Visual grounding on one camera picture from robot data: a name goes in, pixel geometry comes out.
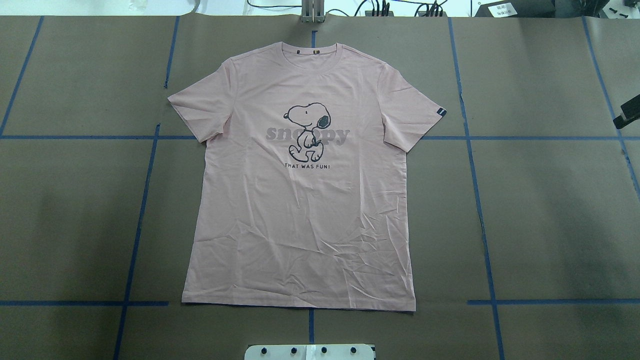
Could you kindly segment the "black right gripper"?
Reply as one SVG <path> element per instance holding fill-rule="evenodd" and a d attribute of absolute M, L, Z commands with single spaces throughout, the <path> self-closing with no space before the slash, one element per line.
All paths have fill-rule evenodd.
<path fill-rule="evenodd" d="M 630 99 L 621 105 L 620 115 L 613 118 L 615 128 L 618 130 L 633 123 L 640 118 L 640 100 Z"/>

